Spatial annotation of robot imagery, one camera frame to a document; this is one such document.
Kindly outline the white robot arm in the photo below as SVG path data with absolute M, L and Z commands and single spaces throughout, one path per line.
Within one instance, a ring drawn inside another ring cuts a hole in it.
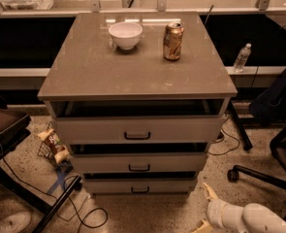
M 236 233 L 286 233 L 286 221 L 267 207 L 257 203 L 233 205 L 220 199 L 207 183 L 204 188 L 208 193 L 207 218 L 191 233 L 212 233 L 215 228 Z

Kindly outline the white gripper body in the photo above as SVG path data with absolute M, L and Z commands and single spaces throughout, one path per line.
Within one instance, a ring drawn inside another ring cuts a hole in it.
M 216 228 L 245 229 L 243 207 L 213 199 L 207 205 L 207 220 Z

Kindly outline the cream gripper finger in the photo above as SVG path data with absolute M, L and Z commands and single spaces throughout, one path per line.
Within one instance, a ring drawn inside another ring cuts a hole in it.
M 218 199 L 216 192 L 207 184 L 203 183 L 204 189 L 207 192 L 207 200 Z
M 192 231 L 191 233 L 212 233 L 213 227 L 207 220 L 202 220 L 202 225 L 199 226 L 197 229 Z

